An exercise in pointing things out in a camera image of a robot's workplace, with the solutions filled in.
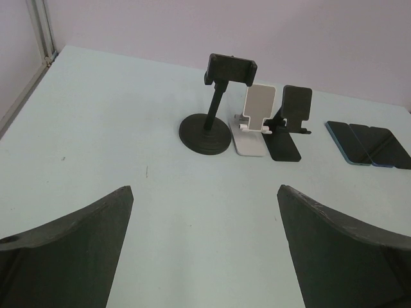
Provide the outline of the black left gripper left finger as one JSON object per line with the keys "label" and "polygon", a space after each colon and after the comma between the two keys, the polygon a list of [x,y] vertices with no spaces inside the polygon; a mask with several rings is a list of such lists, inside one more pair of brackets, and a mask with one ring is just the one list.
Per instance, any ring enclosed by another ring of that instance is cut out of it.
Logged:
{"label": "black left gripper left finger", "polygon": [[106,307],[134,196],[120,187],[1,240],[1,307]]}

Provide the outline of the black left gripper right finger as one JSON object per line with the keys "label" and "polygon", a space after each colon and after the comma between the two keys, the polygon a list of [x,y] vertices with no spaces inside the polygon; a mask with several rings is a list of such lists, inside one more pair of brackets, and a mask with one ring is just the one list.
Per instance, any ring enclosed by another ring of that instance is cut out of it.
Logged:
{"label": "black left gripper right finger", "polygon": [[410,237],[290,187],[277,200],[306,307],[410,307]]}

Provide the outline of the teal smartphone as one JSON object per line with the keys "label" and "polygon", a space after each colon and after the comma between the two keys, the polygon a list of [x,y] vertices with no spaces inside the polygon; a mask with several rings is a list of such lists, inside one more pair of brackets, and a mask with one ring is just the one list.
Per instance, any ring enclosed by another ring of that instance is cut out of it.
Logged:
{"label": "teal smartphone", "polygon": [[347,123],[327,121],[328,132],[348,164],[370,166],[370,157]]}

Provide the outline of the black phone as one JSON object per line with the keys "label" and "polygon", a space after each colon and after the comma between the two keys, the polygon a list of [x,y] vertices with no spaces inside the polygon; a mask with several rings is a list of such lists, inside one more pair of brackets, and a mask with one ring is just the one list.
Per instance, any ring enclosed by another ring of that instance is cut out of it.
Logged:
{"label": "black phone", "polygon": [[374,166],[410,170],[410,155],[390,130],[372,126],[370,131],[369,156]]}

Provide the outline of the blue smartphone dark screen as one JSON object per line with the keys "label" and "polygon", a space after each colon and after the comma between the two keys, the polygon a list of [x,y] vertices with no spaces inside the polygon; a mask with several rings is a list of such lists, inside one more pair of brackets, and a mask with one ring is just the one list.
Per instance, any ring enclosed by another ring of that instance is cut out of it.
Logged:
{"label": "blue smartphone dark screen", "polygon": [[374,166],[395,166],[397,140],[390,130],[362,124],[350,124],[349,126]]}

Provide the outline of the white folding phone stand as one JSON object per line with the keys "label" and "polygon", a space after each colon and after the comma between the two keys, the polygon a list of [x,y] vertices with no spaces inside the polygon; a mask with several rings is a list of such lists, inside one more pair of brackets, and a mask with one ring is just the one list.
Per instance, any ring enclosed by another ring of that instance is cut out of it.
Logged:
{"label": "white folding phone stand", "polygon": [[271,85],[253,84],[245,93],[243,110],[229,121],[237,154],[264,157],[267,147],[264,135],[272,134],[265,121],[271,118],[276,89]]}

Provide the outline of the black round-base phone stand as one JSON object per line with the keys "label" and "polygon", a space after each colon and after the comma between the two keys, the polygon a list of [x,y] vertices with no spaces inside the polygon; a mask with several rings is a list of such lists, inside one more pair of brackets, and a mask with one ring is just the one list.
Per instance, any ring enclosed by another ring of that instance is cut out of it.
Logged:
{"label": "black round-base phone stand", "polygon": [[229,127],[216,117],[229,82],[250,87],[258,69],[253,60],[212,53],[209,56],[204,83],[214,85],[214,94],[206,114],[187,116],[179,126],[179,137],[190,150],[202,155],[219,155],[231,143]]}

